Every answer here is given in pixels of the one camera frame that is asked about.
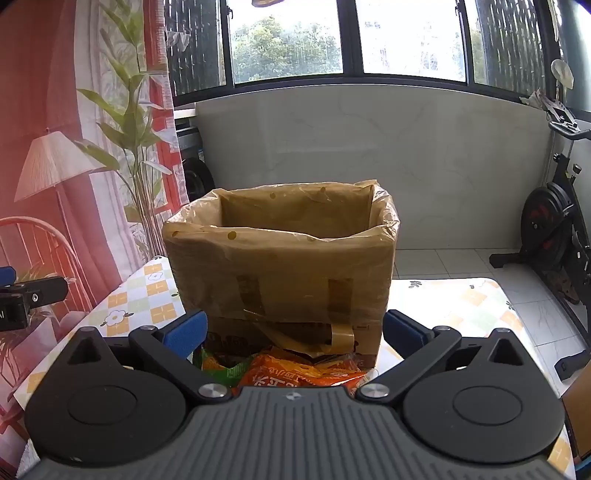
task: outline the curtain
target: curtain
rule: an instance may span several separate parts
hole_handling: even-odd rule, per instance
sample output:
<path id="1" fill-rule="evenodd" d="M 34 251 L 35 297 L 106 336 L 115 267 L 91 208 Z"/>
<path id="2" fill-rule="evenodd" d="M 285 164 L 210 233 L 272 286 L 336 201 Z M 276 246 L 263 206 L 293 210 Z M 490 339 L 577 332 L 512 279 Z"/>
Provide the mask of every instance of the curtain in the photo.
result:
<path id="1" fill-rule="evenodd" d="M 12 397 L 143 263 L 188 198 L 158 0 L 14 0 L 0 14 L 0 266 L 66 277 L 64 302 L 0 333 L 0 468 L 26 443 Z"/>

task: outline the cardboard box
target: cardboard box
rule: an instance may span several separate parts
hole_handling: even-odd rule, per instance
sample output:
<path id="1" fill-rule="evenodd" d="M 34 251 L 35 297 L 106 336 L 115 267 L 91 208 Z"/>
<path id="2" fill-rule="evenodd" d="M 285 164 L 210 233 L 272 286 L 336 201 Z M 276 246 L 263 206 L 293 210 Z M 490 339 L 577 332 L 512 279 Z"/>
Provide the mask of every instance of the cardboard box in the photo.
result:
<path id="1" fill-rule="evenodd" d="M 355 351 L 372 367 L 400 222 L 375 181 L 214 190 L 163 227 L 187 311 L 214 353 L 274 343 L 312 357 Z"/>
<path id="2" fill-rule="evenodd" d="M 570 447 L 575 459 L 583 459 L 591 453 L 591 363 L 562 395 L 566 410 L 566 427 Z"/>

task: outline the floor tile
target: floor tile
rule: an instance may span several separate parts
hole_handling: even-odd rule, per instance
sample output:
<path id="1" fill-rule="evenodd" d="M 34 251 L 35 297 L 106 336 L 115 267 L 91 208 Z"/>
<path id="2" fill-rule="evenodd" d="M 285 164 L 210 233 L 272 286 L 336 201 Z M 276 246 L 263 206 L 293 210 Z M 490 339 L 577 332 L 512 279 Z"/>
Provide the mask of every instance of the floor tile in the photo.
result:
<path id="1" fill-rule="evenodd" d="M 565 392 L 565 390 L 570 386 L 570 384 L 572 384 L 575 381 L 579 373 L 575 373 L 572 377 L 570 377 L 563 383 L 558 378 L 556 370 L 554 369 L 554 365 L 562 357 L 574 355 L 584 350 L 583 340 L 580 336 L 577 335 L 571 338 L 566 338 L 564 340 L 558 340 L 557 342 L 540 345 L 539 347 L 537 347 L 537 350 L 546 365 L 547 371 L 550 373 L 553 386 L 558 396 L 562 395 Z"/>
<path id="2" fill-rule="evenodd" d="M 491 272 L 478 272 L 478 273 L 450 273 L 450 278 L 492 278 L 494 276 Z"/>
<path id="3" fill-rule="evenodd" d="M 426 275 L 399 275 L 400 280 L 448 280 L 449 273 L 432 273 Z"/>
<path id="4" fill-rule="evenodd" d="M 535 345 L 577 334 L 574 325 L 554 299 L 518 303 L 514 307 Z"/>
<path id="5" fill-rule="evenodd" d="M 485 265 L 488 268 L 488 270 L 490 270 L 491 272 L 502 271 L 501 268 L 494 268 L 490 264 L 490 262 L 488 261 L 489 257 L 492 254 L 512 254 L 512 253 L 515 253 L 517 251 L 518 250 L 502 249 L 502 248 L 496 248 L 496 249 L 482 249 L 482 248 L 477 248 L 476 249 L 476 253 L 482 259 L 482 261 L 485 263 Z"/>
<path id="6" fill-rule="evenodd" d="M 397 250 L 398 275 L 430 275 L 447 273 L 435 250 Z"/>
<path id="7" fill-rule="evenodd" d="M 436 250 L 448 273 L 484 272 L 486 264 L 476 250 Z"/>
<path id="8" fill-rule="evenodd" d="M 508 265 L 498 269 L 494 276 L 513 304 L 547 300 L 551 296 L 538 275 L 526 265 Z"/>

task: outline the green snack bag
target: green snack bag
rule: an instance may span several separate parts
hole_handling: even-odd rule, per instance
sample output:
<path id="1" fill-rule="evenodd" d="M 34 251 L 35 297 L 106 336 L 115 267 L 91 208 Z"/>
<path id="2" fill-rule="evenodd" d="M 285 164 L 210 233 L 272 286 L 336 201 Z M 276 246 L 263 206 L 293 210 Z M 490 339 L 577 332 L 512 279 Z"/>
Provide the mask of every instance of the green snack bag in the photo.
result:
<path id="1" fill-rule="evenodd" d="M 193 365 L 201 367 L 201 370 L 211 375 L 211 377 L 219 384 L 226 387 L 233 388 L 238 385 L 238 382 L 248 370 L 252 362 L 252 356 L 248 357 L 243 362 L 240 362 L 234 367 L 224 367 L 217 359 L 205 348 L 201 348 L 201 355 L 193 355 Z"/>

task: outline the flower pattern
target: flower pattern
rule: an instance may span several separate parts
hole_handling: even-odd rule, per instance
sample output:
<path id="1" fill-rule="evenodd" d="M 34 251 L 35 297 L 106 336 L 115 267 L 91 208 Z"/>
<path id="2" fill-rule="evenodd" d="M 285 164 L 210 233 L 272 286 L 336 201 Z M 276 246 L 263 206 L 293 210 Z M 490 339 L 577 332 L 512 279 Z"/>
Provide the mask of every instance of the flower pattern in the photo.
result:
<path id="1" fill-rule="evenodd" d="M 105 317 L 105 321 L 101 324 L 101 327 L 107 325 L 112 327 L 118 323 L 123 322 L 123 319 L 127 316 L 124 310 L 113 310 Z"/>
<path id="2" fill-rule="evenodd" d="M 154 273 L 151 273 L 150 275 L 148 275 L 148 280 L 158 281 L 163 277 L 163 275 L 164 275 L 164 272 L 154 272 Z"/>

